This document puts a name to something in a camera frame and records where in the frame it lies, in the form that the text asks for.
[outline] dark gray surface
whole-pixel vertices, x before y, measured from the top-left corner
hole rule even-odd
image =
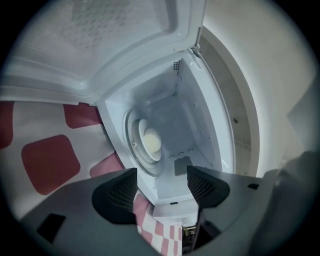
[[[174,175],[179,176],[187,174],[187,166],[192,166],[189,156],[184,156],[174,161]]]
[[[159,255],[137,232],[136,225],[112,224],[92,205],[96,187],[125,171],[68,184],[28,213],[22,225],[53,255]],[[66,216],[52,246],[35,230],[50,214]]]
[[[304,153],[283,169],[266,172],[251,201],[235,221],[191,255],[272,253],[298,230],[307,216],[319,192],[319,167],[318,154]],[[214,208],[205,208],[201,213],[213,223],[217,223],[216,214]]]
[[[212,169],[195,166],[202,172],[226,182],[230,187],[228,197],[217,207],[203,209],[205,219],[212,222],[220,231],[224,231],[248,206],[257,190],[249,188],[249,184],[260,184],[261,178],[224,173]]]

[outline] perforated metal panel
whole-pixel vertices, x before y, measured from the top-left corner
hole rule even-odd
[[[22,34],[16,55],[86,79],[106,60],[137,46],[133,44],[165,34],[170,28],[166,5],[150,0],[53,1]]]

